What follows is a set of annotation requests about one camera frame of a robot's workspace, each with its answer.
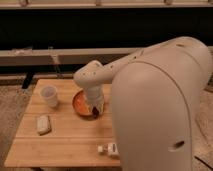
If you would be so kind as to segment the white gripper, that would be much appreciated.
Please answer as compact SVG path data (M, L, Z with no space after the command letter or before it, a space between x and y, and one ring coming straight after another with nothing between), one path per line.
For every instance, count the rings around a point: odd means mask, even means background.
M103 114L105 112L107 102L104 100L102 87L90 87L85 89L84 92L89 112L94 114L93 108L100 107L100 114Z

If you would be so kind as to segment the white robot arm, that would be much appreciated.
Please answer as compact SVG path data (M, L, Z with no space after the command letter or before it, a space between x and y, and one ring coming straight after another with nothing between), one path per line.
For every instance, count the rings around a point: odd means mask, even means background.
M193 171L193 126L200 94L213 71L209 48L178 37L74 74L87 103L111 85L113 133L123 171Z

